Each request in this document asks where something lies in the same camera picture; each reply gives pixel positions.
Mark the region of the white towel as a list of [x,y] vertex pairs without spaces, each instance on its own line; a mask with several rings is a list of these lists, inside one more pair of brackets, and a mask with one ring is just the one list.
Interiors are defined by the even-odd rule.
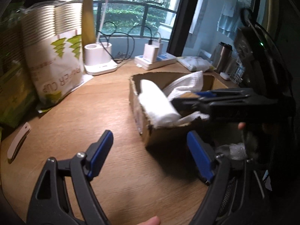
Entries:
[[142,79],[138,99],[155,128],[178,127],[197,118],[209,120],[209,115],[200,111],[183,117],[171,103],[173,99],[180,98],[186,93],[200,92],[203,83],[203,71],[184,75],[174,80],[163,90],[151,80]]

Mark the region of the white earbud case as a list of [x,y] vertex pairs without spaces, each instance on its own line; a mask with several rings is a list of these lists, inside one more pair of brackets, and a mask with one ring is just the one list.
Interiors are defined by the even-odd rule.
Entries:
[[226,74],[225,72],[220,72],[220,77],[226,81],[230,80],[230,76],[228,74]]

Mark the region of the clear water bottle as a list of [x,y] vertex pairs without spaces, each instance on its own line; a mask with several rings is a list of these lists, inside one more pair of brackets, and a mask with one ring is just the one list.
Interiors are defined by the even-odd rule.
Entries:
[[231,78],[231,81],[235,84],[239,84],[242,80],[242,76],[245,72],[245,68],[242,64],[239,64],[239,63],[235,63],[235,67],[234,67],[234,70],[230,76]]

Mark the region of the clear plastic wrap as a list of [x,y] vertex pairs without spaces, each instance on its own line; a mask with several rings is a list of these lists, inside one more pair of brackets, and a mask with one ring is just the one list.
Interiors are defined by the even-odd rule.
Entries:
[[248,157],[244,143],[232,143],[229,145],[219,146],[216,149],[216,153],[223,154],[225,157],[233,161],[242,161]]

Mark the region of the steel travel mug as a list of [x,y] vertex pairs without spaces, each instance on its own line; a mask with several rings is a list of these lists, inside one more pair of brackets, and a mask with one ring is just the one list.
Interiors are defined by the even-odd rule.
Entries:
[[222,72],[232,54],[232,46],[230,44],[220,42],[214,50],[213,56],[213,66],[215,67],[215,72]]

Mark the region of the white wipes pack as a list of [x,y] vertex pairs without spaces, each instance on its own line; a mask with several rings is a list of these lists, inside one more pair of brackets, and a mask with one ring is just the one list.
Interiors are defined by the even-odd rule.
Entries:
[[177,61],[190,72],[206,72],[213,69],[213,66],[207,60],[197,56],[182,56],[178,57]]

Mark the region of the open cardboard box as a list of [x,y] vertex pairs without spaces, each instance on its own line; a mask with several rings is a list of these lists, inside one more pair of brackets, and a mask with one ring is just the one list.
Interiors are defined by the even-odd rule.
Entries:
[[213,73],[148,72],[129,79],[129,103],[145,147],[178,139],[194,127],[206,125],[209,115],[200,111],[179,114],[172,106],[176,97],[225,89],[229,83]]

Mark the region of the white power strip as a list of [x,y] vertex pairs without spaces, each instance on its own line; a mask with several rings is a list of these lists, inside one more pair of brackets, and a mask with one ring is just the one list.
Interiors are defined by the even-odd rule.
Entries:
[[134,62],[140,68],[149,71],[156,68],[164,67],[177,62],[177,58],[169,53],[159,55],[154,62],[149,62],[143,58],[142,55],[136,56]]

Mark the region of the large white charger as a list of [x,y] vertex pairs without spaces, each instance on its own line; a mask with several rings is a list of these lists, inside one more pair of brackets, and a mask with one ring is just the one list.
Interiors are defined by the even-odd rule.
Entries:
[[143,59],[146,61],[153,63],[156,61],[158,56],[158,47],[153,44],[145,44]]

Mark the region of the small white charger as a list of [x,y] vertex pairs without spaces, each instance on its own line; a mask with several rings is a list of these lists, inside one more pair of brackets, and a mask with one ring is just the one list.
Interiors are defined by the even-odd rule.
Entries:
[[154,43],[158,47],[158,55],[161,55],[163,49],[163,43],[161,41],[161,38],[158,38],[156,41],[154,41]]

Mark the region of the pink folding knife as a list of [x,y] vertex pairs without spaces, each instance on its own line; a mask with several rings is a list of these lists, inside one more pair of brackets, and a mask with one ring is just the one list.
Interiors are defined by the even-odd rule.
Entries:
[[19,130],[15,138],[13,139],[7,151],[8,163],[14,161],[20,147],[22,146],[22,143],[24,142],[25,138],[27,137],[30,131],[31,131],[31,125],[28,122],[26,122]]

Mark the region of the hanging blue towel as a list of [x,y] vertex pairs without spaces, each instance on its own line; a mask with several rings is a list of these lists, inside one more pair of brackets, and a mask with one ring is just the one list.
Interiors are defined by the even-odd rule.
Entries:
[[234,40],[237,31],[243,26],[241,8],[244,3],[239,0],[225,0],[218,23],[217,31]]

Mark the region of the white desk lamp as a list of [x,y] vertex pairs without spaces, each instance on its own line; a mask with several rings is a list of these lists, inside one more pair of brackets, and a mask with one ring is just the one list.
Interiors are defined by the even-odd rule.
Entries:
[[85,58],[84,67],[88,74],[99,76],[112,73],[117,70],[117,63],[111,55],[112,44],[109,42],[102,43],[100,35],[105,21],[106,10],[109,0],[105,0],[101,20],[97,32],[96,43],[87,44],[84,47]]

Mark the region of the black balcony railing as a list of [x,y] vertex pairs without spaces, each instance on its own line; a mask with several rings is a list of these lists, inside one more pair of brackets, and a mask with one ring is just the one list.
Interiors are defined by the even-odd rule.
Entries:
[[101,24],[102,13],[105,12],[102,33],[105,36],[124,37],[130,34],[136,38],[161,38],[169,40],[176,11],[155,5],[154,3],[139,3],[133,1],[108,2],[93,1],[93,14],[95,29]]

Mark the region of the green plastic bag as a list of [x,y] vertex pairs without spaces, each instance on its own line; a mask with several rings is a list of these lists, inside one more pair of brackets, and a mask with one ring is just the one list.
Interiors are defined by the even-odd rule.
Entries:
[[23,2],[9,4],[1,17],[1,126],[16,128],[37,101],[24,54]]

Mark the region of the paper cup package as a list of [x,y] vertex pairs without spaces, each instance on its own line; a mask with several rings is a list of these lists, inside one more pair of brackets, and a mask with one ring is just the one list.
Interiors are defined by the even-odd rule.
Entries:
[[83,63],[83,2],[45,1],[22,10],[25,60],[39,98],[39,113],[93,78]]

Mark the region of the brown curtain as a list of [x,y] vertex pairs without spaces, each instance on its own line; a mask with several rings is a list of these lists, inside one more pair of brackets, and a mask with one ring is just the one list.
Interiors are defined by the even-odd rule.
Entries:
[[84,0],[82,7],[82,42],[83,45],[96,42],[93,0]]

